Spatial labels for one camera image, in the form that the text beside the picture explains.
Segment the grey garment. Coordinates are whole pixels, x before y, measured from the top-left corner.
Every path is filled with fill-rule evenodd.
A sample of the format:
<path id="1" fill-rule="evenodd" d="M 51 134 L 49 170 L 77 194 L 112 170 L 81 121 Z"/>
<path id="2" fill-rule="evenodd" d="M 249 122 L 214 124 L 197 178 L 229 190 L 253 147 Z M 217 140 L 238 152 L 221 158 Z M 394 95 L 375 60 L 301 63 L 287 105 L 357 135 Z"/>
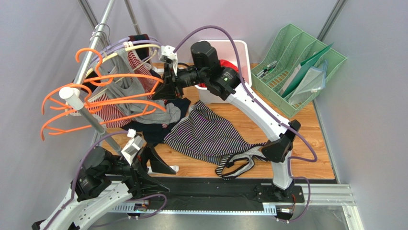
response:
<path id="1" fill-rule="evenodd" d="M 116 54 L 110 59 L 114 64 L 112 74 L 130 73 L 152 76 L 152 66 L 142 62 L 136 51 L 127 51 L 125 48 L 121 48 L 116 51 Z M 90 98 L 90 102 L 103 102 L 109 99 L 127 97 L 128 100 L 156 103 L 164 107 L 165 111 L 144 103 L 118 103 L 103 106 L 96 115 L 103 121 L 109 121 L 137 115 L 146 110 L 145 115 L 124 119 L 117 121 L 117 123 L 127 124 L 128 121 L 137 121 L 142 124 L 167 126 L 181 118 L 181 110 L 174 103 L 167 103 L 165 100 L 153 100 L 151 95 L 146 95 L 146 93 L 151 92 L 156 83 L 156 80 L 144 77 L 117 77 L 109 85 L 97 88 L 97 92 Z"/>

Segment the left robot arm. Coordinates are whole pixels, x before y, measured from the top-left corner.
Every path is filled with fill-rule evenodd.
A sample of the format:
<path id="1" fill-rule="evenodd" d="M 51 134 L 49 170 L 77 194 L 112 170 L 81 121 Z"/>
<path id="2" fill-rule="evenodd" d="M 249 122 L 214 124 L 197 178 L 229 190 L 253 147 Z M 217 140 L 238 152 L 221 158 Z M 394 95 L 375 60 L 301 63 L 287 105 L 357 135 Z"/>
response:
<path id="1" fill-rule="evenodd" d="M 164 196 L 170 189 L 148 173 L 175 175 L 148 144 L 134 155 L 114 155 L 103 147 L 92 148 L 80 162 L 66 196 L 47 219 L 33 230 L 87 230 L 97 219 L 125 202 Z"/>

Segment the red tank top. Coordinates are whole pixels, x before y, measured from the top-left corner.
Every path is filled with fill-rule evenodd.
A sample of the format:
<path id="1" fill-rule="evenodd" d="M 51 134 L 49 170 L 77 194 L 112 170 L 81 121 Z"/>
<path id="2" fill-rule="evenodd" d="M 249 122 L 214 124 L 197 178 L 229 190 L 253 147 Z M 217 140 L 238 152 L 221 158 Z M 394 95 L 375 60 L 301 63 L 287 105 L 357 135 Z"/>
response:
<path id="1" fill-rule="evenodd" d="M 235 66 L 233 63 L 229 62 L 228 60 L 221 59 L 221 60 L 220 60 L 220 65 L 221 65 L 221 67 L 232 68 L 233 70 L 235 70 L 236 72 L 238 72 L 238 67 Z M 206 87 L 207 87 L 205 83 L 200 83 L 198 86 L 199 86 L 199 87 L 202 87 L 202 88 L 206 88 Z"/>

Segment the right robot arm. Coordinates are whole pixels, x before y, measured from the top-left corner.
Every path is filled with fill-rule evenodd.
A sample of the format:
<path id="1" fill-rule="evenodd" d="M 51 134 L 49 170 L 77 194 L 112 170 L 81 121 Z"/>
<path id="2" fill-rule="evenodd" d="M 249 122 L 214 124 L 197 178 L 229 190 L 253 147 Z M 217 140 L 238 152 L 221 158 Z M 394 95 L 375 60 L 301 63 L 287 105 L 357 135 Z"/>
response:
<path id="1" fill-rule="evenodd" d="M 161 46 L 159 59 L 165 64 L 164 83 L 159 86 L 153 99 L 175 99 L 183 95 L 184 88 L 204 83 L 211 94 L 241 110 L 266 134 L 268 142 L 261 152 L 272 164 L 274 193 L 279 198 L 289 197 L 294 180 L 290 176 L 288 159 L 292 155 L 293 141 L 300 123 L 279 118 L 250 89 L 239 71 L 222 66 L 217 50 L 208 41 L 194 43 L 190 51 L 193 65 L 178 69 L 176 48 Z"/>

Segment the orange plastic hanger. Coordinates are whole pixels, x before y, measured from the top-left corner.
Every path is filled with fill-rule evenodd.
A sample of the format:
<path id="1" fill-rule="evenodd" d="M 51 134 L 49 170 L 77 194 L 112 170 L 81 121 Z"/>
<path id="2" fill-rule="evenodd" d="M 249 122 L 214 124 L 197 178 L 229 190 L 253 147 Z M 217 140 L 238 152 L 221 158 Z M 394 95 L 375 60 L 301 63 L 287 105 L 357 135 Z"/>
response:
<path id="1" fill-rule="evenodd" d="M 82 101 L 80 98 L 77 98 L 74 100 L 74 106 L 72 106 L 69 102 L 62 103 L 54 98 L 52 96 L 56 94 L 57 92 L 68 92 L 69 98 L 76 96 L 77 92 L 80 92 L 80 89 L 84 89 L 88 94 L 85 96 L 84 101 Z M 109 100 L 103 100 L 103 101 L 96 101 L 96 102 L 89 102 L 89 98 L 91 96 L 91 90 L 89 87 L 82 85 L 82 84 L 67 84 L 62 87 L 59 87 L 52 92 L 50 92 L 43 100 L 42 102 L 42 114 L 45 113 L 45 103 L 46 101 L 50 100 L 58 105 L 60 107 L 54 107 L 51 106 L 50 109 L 52 110 L 62 110 L 63 112 L 54 116 L 53 118 L 49 119 L 46 121 L 43 126 L 40 129 L 40 137 L 41 140 L 45 140 L 45 135 L 44 131 L 46 129 L 50 130 L 48 133 L 51 136 L 56 136 L 56 135 L 62 135 L 65 133 L 71 133 L 87 128 L 91 128 L 92 125 L 87 125 L 87 126 L 80 126 L 77 128 L 72 128 L 72 129 L 60 129 L 56 127 L 51 127 L 50 124 L 64 116 L 68 116 L 72 113 L 79 113 L 80 109 L 84 109 L 86 112 L 89 112 L 91 114 L 92 118 L 96 119 L 96 124 L 101 125 L 102 127 L 105 127 L 107 125 L 108 128 L 112 127 L 110 124 L 119 124 L 122 123 L 123 120 L 131 120 L 132 118 L 135 117 L 140 117 L 144 115 L 149 115 L 157 110 L 161 110 L 163 112 L 166 111 L 164 106 L 159 105 L 158 103 L 151 102 L 149 100 L 140 100 L 140 97 L 142 96 L 148 96 L 152 95 L 152 92 L 149 93 L 143 93 L 143 94 L 137 94 L 133 96 L 126 96 L 126 97 L 120 97 L 120 98 L 115 98 L 115 99 L 109 99 Z M 119 109 L 117 106 L 119 104 L 142 104 L 144 105 L 143 109 L 141 112 L 138 112 L 134 115 L 125 115 L 123 112 L 119 112 Z"/>

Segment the black white striped top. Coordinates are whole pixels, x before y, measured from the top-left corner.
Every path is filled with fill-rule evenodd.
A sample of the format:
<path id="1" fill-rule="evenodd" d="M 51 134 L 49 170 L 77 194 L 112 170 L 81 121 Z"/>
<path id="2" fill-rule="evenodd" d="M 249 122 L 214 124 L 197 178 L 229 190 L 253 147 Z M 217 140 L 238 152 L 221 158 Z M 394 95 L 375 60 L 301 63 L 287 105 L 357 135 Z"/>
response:
<path id="1" fill-rule="evenodd" d="M 189 107 L 164 143 L 188 157 L 216 164 L 215 173 L 224 180 L 251 170 L 255 160 L 268 161 L 260 152 L 265 143 L 249 144 L 231 122 L 201 101 Z"/>

